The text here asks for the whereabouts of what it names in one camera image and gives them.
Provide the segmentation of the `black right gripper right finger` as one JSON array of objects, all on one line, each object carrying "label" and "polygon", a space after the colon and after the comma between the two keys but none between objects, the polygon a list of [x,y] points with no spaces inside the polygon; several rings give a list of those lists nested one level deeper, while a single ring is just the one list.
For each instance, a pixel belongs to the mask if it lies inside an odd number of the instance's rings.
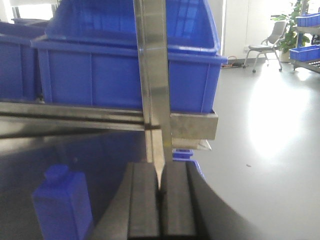
[{"label": "black right gripper right finger", "polygon": [[189,161],[165,165],[161,196],[164,240],[265,239],[265,233],[225,203]]}]

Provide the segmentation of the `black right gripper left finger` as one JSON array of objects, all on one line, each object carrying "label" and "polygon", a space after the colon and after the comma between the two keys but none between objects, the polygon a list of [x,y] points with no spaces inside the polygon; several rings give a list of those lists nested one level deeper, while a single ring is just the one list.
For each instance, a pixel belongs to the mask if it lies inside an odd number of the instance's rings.
[{"label": "black right gripper left finger", "polygon": [[159,240],[158,178],[152,163],[127,164],[90,240]]}]

